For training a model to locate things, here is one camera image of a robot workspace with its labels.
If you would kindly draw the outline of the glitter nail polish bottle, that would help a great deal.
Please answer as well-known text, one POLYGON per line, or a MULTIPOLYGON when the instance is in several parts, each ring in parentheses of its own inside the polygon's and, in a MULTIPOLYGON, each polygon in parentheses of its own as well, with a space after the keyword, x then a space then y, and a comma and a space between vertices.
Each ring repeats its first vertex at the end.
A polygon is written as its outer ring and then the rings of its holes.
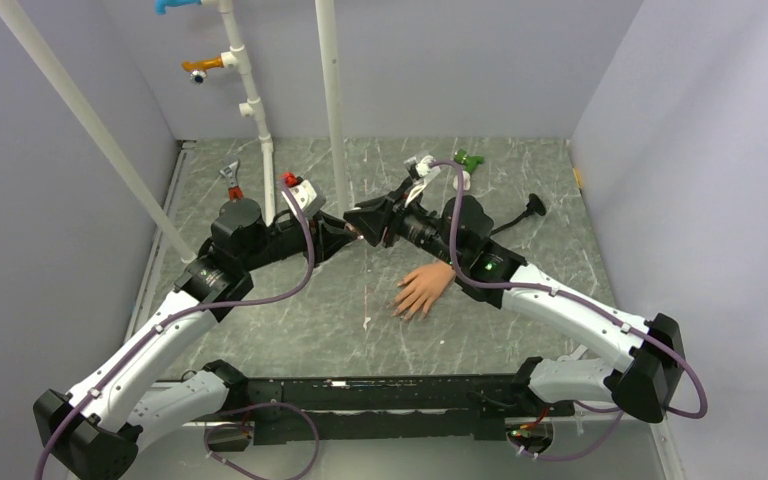
POLYGON ((364 235, 362 234, 362 232, 360 232, 360 231, 359 231, 357 228, 355 228, 354 226, 352 226, 352 225, 347 225, 347 229, 348 229, 349 231, 351 231, 351 232, 353 233, 353 235, 354 235, 354 236, 355 236, 357 239, 360 239, 360 240, 364 240, 364 239, 365 239, 365 237, 364 237, 364 235))

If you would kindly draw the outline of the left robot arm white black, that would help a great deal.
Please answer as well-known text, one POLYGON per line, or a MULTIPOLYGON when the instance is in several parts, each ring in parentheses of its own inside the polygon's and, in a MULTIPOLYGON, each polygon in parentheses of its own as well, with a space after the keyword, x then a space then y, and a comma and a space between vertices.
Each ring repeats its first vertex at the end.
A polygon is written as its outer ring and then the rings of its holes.
POLYGON ((210 235, 156 313, 109 360, 67 392, 45 391, 33 414, 43 451, 34 476, 55 457, 79 479, 119 479, 160 438, 205 415, 239 417, 248 380, 224 361, 163 393, 149 390, 192 343, 235 308, 270 304, 299 293, 313 269, 357 235, 346 223, 290 199, 290 219, 267 225, 252 199, 229 200, 210 235), (304 276, 291 290, 250 300, 252 271, 301 254, 304 276))

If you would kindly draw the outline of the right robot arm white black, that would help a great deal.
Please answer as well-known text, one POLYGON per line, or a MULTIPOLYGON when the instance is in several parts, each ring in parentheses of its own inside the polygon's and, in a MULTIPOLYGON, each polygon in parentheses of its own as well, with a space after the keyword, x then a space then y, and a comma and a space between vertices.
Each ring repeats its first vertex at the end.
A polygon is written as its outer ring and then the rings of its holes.
POLYGON ((595 359, 561 362, 538 357, 520 367, 511 388, 517 411, 534 415, 550 403, 611 402, 632 417, 659 423, 688 371, 679 324, 615 310, 552 279, 491 237, 493 220, 471 195, 449 200, 437 215, 417 202, 383 196, 344 215, 372 246, 403 238, 440 260, 450 259, 450 228, 465 276, 456 282, 472 299, 541 320, 579 342, 595 359))

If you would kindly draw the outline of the mannequin hand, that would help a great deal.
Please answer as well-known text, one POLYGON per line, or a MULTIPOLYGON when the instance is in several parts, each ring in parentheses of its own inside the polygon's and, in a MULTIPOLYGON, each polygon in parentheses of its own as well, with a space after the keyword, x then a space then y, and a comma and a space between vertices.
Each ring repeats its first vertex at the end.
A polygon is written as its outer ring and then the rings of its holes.
POLYGON ((397 284, 399 292, 391 302, 392 316, 403 321, 425 319, 454 278, 454 269, 443 261, 412 270, 397 284))

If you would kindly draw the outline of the green toy flashlight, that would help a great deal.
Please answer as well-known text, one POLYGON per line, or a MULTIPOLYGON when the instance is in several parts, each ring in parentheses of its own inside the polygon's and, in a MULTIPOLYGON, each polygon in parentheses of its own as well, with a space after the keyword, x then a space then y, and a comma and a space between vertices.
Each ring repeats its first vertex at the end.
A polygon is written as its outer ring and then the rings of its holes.
POLYGON ((479 165, 485 162, 485 158, 483 156, 471 155, 464 149, 457 150, 453 159, 465 170, 469 171, 474 171, 479 165))

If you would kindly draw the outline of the red adjustable wrench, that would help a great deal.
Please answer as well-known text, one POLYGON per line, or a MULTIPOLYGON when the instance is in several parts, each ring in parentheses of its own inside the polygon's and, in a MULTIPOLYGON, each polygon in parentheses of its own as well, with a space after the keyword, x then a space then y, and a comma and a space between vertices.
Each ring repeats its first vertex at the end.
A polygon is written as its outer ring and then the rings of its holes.
POLYGON ((240 200, 244 198, 244 193, 238 181, 239 161, 234 160, 219 170, 220 175, 227 182, 227 193, 230 200, 240 200))

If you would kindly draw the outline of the black hand stand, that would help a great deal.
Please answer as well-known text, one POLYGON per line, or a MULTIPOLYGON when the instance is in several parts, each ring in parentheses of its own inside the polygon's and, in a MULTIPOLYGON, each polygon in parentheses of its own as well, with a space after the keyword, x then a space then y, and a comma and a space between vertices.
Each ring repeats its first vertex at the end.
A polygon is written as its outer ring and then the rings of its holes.
POLYGON ((542 201, 542 199, 535 193, 530 193, 528 195, 528 201, 526 204, 526 208, 524 211, 522 211, 519 215, 517 215, 514 219, 495 227, 492 231, 492 235, 496 235, 498 233, 501 233, 503 231, 506 231, 519 223, 521 223, 526 218, 529 218, 531 216, 545 216, 547 213, 547 207, 545 203, 542 201))

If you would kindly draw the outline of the orange faucet valve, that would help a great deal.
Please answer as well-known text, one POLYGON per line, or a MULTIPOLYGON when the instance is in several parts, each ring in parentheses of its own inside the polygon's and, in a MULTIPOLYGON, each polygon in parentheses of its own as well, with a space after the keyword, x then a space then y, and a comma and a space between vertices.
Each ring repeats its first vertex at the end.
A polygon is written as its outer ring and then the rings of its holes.
POLYGON ((223 69, 225 63, 221 56, 195 62, 183 61, 181 67, 189 75, 190 82, 196 85, 204 84, 208 72, 213 69, 223 69))

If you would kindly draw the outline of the blue faucet valve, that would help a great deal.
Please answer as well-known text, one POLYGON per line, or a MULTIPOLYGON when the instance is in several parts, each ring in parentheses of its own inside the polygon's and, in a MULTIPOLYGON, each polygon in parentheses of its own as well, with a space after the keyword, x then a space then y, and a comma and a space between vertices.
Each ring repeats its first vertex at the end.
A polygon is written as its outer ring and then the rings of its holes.
POLYGON ((165 15, 172 8, 201 5, 202 3, 202 0, 154 0, 154 10, 158 15, 165 15))

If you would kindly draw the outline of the white PVC pipe frame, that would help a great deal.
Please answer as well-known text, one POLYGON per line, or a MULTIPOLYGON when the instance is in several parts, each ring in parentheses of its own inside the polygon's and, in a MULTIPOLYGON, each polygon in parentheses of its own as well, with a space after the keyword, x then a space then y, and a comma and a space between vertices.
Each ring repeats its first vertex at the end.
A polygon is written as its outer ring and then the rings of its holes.
MULTIPOLYGON (((264 168, 266 213, 269 220, 275 216, 274 142, 268 126, 265 107, 258 93, 252 65, 234 15, 231 1, 216 1, 229 42, 226 52, 220 54, 225 67, 238 72, 243 82, 246 101, 239 105, 242 117, 250 116, 257 127, 264 168)), ((332 153, 333 174, 340 213, 349 209, 348 167, 344 149, 342 127, 340 64, 337 48, 335 4, 332 1, 315 3, 319 50, 322 62, 328 133, 332 153)), ((34 23, 17 1, 0 1, 0 19, 24 48, 30 59, 45 76, 55 92, 74 115, 79 124, 97 145, 102 154, 140 202, 165 239, 173 246, 184 263, 193 261, 196 254, 172 224, 159 203, 149 192, 124 151, 107 129, 87 98, 69 75, 63 64, 44 40, 34 23)))

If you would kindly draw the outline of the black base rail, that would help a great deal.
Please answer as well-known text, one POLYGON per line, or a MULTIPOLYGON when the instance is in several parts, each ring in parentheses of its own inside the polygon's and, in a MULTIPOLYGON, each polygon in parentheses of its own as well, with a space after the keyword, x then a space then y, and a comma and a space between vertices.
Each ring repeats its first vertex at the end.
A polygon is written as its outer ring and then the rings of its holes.
POLYGON ((468 437, 502 441, 522 422, 571 417, 511 374, 251 378, 207 421, 246 420, 257 446, 291 441, 468 437))

